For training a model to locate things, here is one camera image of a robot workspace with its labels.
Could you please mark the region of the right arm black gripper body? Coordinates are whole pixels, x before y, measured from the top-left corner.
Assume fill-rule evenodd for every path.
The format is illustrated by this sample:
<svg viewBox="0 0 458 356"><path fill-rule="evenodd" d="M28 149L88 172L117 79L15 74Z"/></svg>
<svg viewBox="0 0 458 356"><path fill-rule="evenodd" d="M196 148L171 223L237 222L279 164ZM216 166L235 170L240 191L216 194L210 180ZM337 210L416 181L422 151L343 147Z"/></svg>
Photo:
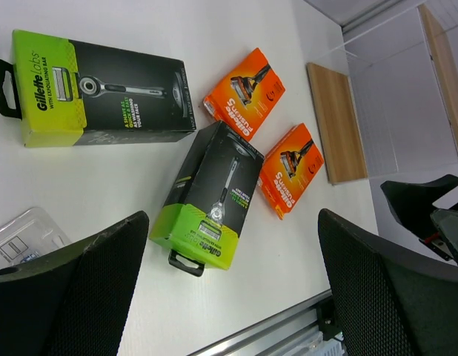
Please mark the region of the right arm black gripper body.
<svg viewBox="0 0 458 356"><path fill-rule="evenodd" d="M385 181L380 185L394 219L442 259L458 265L458 203L448 209L434 205L458 187L446 174L425 183Z"/></svg>

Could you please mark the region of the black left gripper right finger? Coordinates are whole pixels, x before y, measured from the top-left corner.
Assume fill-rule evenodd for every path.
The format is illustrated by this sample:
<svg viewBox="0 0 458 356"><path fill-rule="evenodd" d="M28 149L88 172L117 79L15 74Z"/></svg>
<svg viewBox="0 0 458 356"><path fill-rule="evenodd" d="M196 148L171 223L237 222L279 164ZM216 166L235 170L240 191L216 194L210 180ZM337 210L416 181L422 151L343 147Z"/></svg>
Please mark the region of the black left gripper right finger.
<svg viewBox="0 0 458 356"><path fill-rule="evenodd" d="M458 355L458 266L326 208L318 236L349 355Z"/></svg>

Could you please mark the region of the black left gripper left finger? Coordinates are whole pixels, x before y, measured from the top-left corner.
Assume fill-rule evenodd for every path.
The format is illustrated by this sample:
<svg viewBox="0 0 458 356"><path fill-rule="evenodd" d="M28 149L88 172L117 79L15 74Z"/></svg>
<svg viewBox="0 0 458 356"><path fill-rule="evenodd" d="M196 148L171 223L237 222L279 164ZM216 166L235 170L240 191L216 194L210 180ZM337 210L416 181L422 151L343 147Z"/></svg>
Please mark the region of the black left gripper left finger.
<svg viewBox="0 0 458 356"><path fill-rule="evenodd" d="M116 355L145 249L138 211L0 270L0 355Z"/></svg>

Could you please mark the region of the small green black razor box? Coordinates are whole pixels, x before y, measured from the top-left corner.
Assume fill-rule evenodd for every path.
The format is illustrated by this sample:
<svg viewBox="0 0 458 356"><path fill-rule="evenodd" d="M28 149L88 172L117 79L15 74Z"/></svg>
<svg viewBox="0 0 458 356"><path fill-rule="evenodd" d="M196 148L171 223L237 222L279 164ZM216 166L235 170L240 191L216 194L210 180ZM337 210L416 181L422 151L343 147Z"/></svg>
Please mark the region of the small green black razor box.
<svg viewBox="0 0 458 356"><path fill-rule="evenodd" d="M197 132L149 233L171 266L230 268L264 159L225 122Z"/></svg>

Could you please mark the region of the orange fusion5 box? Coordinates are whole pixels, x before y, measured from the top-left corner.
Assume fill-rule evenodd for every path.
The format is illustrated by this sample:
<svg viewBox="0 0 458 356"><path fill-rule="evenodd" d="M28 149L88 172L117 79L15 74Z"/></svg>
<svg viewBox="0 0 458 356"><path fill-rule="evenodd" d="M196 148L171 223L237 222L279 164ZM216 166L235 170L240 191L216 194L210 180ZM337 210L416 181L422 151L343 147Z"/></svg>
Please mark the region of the orange fusion5 box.
<svg viewBox="0 0 458 356"><path fill-rule="evenodd" d="M213 88L203 105L214 120L251 141L284 92L282 80L255 48Z"/></svg>
<svg viewBox="0 0 458 356"><path fill-rule="evenodd" d="M278 218L293 210L323 165L323 156L303 123L293 126L270 150L258 186Z"/></svg>

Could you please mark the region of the large green black razor box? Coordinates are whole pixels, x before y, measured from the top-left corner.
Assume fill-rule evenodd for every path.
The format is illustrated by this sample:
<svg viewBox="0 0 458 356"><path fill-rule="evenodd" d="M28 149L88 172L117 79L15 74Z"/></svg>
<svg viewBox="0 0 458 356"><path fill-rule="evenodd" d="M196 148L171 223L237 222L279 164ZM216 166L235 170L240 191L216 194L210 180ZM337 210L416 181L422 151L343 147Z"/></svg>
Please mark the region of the large green black razor box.
<svg viewBox="0 0 458 356"><path fill-rule="evenodd" d="M196 130L181 60L14 30L0 114L26 148L176 142Z"/></svg>

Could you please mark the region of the clear blue blister razor pack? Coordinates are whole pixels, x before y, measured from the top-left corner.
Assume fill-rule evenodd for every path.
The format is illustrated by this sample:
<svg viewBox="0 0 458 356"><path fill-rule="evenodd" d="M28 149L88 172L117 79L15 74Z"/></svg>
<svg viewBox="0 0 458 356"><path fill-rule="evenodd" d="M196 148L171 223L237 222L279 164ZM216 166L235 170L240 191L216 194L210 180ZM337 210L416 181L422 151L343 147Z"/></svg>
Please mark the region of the clear blue blister razor pack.
<svg viewBox="0 0 458 356"><path fill-rule="evenodd" d="M0 228L0 269L26 263L70 244L43 208L31 208Z"/></svg>

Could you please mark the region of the aluminium front rail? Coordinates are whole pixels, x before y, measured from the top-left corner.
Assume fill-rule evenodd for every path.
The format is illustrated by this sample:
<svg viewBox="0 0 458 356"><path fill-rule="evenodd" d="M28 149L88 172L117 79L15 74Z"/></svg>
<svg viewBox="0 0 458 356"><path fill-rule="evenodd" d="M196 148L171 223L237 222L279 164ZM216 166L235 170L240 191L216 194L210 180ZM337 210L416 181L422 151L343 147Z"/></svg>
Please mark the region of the aluminium front rail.
<svg viewBox="0 0 458 356"><path fill-rule="evenodd" d="M319 331L316 308L331 295L331 290L324 291L192 354L277 355L289 350Z"/></svg>

